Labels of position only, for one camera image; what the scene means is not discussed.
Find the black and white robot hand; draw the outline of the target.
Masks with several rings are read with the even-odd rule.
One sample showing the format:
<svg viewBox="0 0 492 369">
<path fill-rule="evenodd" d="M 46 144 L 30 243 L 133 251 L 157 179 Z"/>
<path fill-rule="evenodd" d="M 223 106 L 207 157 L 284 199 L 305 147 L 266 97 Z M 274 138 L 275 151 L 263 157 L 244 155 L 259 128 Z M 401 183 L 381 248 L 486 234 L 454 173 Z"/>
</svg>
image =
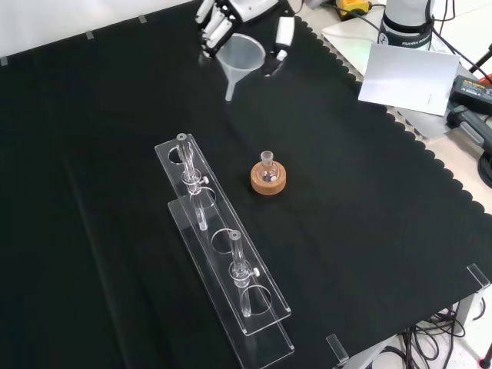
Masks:
<svg viewBox="0 0 492 369">
<path fill-rule="evenodd" d="M 287 6 L 288 2 L 268 0 L 202 1 L 194 21 L 198 27 L 204 56 L 213 58 L 240 26 L 257 21 L 282 5 Z M 263 69 L 267 77 L 274 75 L 287 58 L 293 42 L 294 30 L 294 15 L 287 9 L 286 14 L 278 18 L 274 46 L 265 59 Z"/>
</svg>

